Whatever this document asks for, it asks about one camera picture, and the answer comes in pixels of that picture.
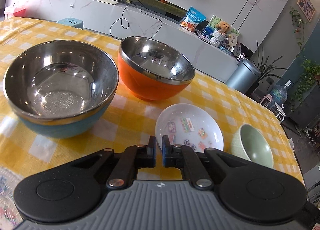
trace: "framed picture on wall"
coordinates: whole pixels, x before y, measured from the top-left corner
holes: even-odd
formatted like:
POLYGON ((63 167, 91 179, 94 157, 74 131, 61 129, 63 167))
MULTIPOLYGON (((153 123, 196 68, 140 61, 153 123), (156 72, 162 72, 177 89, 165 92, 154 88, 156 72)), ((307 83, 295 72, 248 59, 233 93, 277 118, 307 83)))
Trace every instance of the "framed picture on wall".
POLYGON ((298 0, 297 4, 301 8, 302 12, 310 22, 316 12, 315 7, 310 0, 298 0))

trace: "screw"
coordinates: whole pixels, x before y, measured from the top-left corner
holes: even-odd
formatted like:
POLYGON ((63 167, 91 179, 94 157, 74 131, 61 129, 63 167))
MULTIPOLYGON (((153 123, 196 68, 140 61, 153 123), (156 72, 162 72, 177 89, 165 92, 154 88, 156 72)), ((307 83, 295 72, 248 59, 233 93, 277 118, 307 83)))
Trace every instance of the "screw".
POLYGON ((209 187, 212 184, 212 182, 206 178, 201 178, 196 181, 196 184, 199 187, 209 187))
POLYGON ((124 180, 121 178, 114 178, 109 180, 108 183, 111 187, 121 187, 124 184, 124 180))

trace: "gray metal trash can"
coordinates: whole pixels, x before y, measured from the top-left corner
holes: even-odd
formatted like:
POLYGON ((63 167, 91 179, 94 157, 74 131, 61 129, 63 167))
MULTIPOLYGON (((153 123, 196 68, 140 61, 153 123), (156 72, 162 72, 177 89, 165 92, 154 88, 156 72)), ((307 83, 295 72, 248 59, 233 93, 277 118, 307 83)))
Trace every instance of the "gray metal trash can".
POLYGON ((260 75, 261 72, 252 62, 240 59, 238 68, 227 80, 226 85, 245 94, 260 75))

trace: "power outlet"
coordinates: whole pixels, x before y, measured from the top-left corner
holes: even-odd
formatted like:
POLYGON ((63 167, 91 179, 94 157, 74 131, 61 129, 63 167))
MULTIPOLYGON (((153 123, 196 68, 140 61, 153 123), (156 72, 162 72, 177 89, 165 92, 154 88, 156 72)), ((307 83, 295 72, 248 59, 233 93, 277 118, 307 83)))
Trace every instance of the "power outlet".
POLYGON ((268 78, 266 79, 266 82, 268 82, 268 83, 271 85, 271 84, 274 83, 274 80, 271 79, 271 77, 268 77, 268 78))

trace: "yellow checkered tablecloth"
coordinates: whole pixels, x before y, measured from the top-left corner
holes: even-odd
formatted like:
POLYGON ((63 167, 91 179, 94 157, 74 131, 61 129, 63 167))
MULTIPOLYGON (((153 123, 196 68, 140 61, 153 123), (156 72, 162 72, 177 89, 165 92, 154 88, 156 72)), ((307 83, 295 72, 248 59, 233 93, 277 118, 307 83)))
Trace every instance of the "yellow checkered tablecloth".
MULTIPOLYGON (((90 43, 110 54, 117 63, 120 41, 52 22, 13 17, 0 23, 0 75, 3 77, 12 60, 27 48, 57 39, 90 43)), ((226 152, 230 151, 236 130, 244 123, 253 125, 268 141, 275 169, 303 181, 288 139, 273 113, 201 72, 177 96, 154 102, 132 96, 120 79, 116 95, 102 118, 91 130, 69 139, 49 139, 30 131, 12 113, 1 90, 0 166, 26 177, 103 148, 123 152, 130 145, 146 144, 155 133, 162 110, 176 103, 194 104, 207 111, 221 128, 226 152)), ((142 169, 139 178, 181 178, 179 170, 162 167, 159 150, 156 162, 156 168, 142 169)))

